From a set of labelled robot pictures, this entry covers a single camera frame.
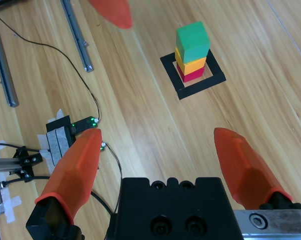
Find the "green block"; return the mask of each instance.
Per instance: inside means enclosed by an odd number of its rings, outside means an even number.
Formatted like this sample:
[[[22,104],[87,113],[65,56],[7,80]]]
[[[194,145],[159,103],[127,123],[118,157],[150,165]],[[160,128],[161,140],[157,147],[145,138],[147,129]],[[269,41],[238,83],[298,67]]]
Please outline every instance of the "green block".
[[[184,64],[205,58],[210,39],[201,21],[180,27],[176,33],[176,46]]]

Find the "cube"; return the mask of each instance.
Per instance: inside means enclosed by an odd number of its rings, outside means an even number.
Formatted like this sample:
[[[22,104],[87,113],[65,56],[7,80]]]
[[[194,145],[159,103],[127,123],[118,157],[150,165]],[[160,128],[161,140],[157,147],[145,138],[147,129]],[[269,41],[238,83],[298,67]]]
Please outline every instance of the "cube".
[[[180,66],[178,64],[177,64],[177,70],[179,72],[179,75],[180,75],[182,81],[184,83],[187,83],[187,82],[189,82],[191,80],[200,78],[203,75],[204,71],[205,71],[205,67],[203,66],[202,68],[200,68],[200,69],[198,69],[196,71],[193,71],[192,73],[187,74],[187,75],[183,74],[183,72],[182,72],[182,70],[181,70],[181,68],[180,68]]]
[[[204,67],[206,62],[206,57],[203,57],[195,61],[183,63],[179,49],[177,47],[175,48],[175,59],[184,75],[191,74],[192,72],[201,69],[202,67]]]
[[[210,39],[201,21],[180,27],[176,32],[176,45],[184,64],[205,58]]]

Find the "black square frame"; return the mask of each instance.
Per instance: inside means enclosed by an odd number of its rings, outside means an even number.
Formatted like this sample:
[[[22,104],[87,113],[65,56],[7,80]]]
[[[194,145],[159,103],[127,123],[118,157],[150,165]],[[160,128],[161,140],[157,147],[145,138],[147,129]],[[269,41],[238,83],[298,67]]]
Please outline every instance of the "black square frame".
[[[183,81],[173,64],[174,62],[176,62],[174,52],[161,57],[160,60],[161,63],[164,65],[164,68],[170,78],[170,81],[177,92],[179,100],[187,98],[193,94],[199,93],[205,89],[211,88],[217,84],[226,81],[226,77],[222,72],[211,50],[208,51],[206,63],[213,76],[203,79],[188,87],[184,86]]]

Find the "orange object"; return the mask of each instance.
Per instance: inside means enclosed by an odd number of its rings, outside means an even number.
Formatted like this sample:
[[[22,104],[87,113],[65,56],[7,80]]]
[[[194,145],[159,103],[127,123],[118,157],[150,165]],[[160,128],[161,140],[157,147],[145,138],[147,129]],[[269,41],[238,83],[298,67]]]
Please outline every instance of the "orange object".
[[[215,128],[214,140],[222,174],[237,203],[248,210],[259,209],[275,192],[293,201],[243,136],[226,128]]]
[[[48,197],[55,197],[69,222],[74,224],[75,214],[89,200],[97,174],[101,145],[100,129],[84,131],[59,160],[35,204]]]
[[[132,26],[132,17],[128,0],[89,0],[96,11],[121,29]]]

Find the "black cable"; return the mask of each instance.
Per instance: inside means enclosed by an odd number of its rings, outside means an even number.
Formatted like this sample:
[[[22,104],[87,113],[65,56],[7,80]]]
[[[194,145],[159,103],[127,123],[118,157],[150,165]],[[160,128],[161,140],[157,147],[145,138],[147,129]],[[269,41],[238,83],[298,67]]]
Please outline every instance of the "black cable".
[[[32,181],[32,180],[40,180],[40,179],[50,179],[49,176],[32,176],[32,177],[27,177],[27,178],[17,178],[17,179],[13,179],[13,180],[9,180],[9,181],[3,181],[2,182],[2,186],[3,188],[7,187],[7,185],[12,184],[12,183],[17,183],[17,182],[22,182],[25,181],[26,183]],[[111,215],[113,212],[110,209],[110,207],[106,204],[106,202],[100,197],[98,196],[95,192],[91,191],[90,195],[92,195],[97,201],[100,202],[100,204],[106,209],[106,211],[109,213],[109,215]]]
[[[25,181],[26,183],[28,183],[32,180],[40,180],[40,179],[48,180],[48,179],[50,179],[50,177],[49,176],[31,176],[31,177],[27,177],[27,178],[16,178],[16,179],[9,180],[9,181],[3,181],[2,186],[5,188],[8,184],[22,182],[22,181]]]
[[[18,34],[13,28],[11,28],[6,22],[4,22],[3,19],[0,18],[0,21],[6,26],[8,27],[13,33],[15,33],[18,37],[20,37],[21,39],[23,39],[24,41],[31,43],[31,44],[35,44],[35,45],[40,45],[40,46],[45,46],[45,47],[49,47],[52,49],[55,49],[56,51],[60,52],[71,64],[71,66],[75,69],[77,75],[79,76],[80,80],[82,81],[82,83],[85,85],[85,87],[87,88],[87,90],[89,91],[92,99],[94,100],[96,107],[97,107],[97,112],[98,112],[98,121],[100,122],[102,119],[102,115],[101,115],[101,108],[100,108],[100,104],[99,101],[97,100],[97,98],[95,97],[95,95],[93,94],[93,92],[91,91],[90,87],[86,84],[86,82],[84,81],[82,75],[80,74],[80,72],[77,70],[77,68],[75,67],[75,65],[73,64],[72,60],[61,50],[59,50],[57,47],[54,47],[52,45],[46,44],[46,43],[41,43],[41,42],[35,42],[35,41],[31,41],[28,40],[24,37],[22,37],[20,34]]]
[[[112,147],[107,142],[105,142],[105,144],[106,144],[106,146],[108,147],[110,153],[113,155],[113,157],[115,158],[115,160],[117,162],[117,165],[118,165],[118,168],[119,168],[119,172],[120,172],[120,184],[122,184],[123,170],[122,170],[122,165],[121,165],[120,159],[118,158],[118,156],[116,155],[116,153],[114,152],[114,150],[112,149]],[[117,203],[116,203],[116,207],[115,207],[114,213],[116,213],[116,211],[117,211],[117,209],[119,207],[119,203],[120,203],[120,193],[118,194],[118,199],[117,199]]]
[[[93,191],[90,192],[90,195],[92,195],[95,199],[97,199],[97,201],[100,202],[100,204],[106,209],[106,211],[109,213],[109,215],[113,214],[113,211],[111,210],[111,208],[106,204],[106,202],[100,196],[98,196]]]
[[[8,143],[0,143],[0,146],[6,146],[6,147],[11,147],[11,148],[16,148],[16,149],[24,148],[28,152],[36,152],[36,153],[40,152],[38,149],[31,149],[31,148],[16,146],[16,145],[13,145],[13,144],[8,144]]]

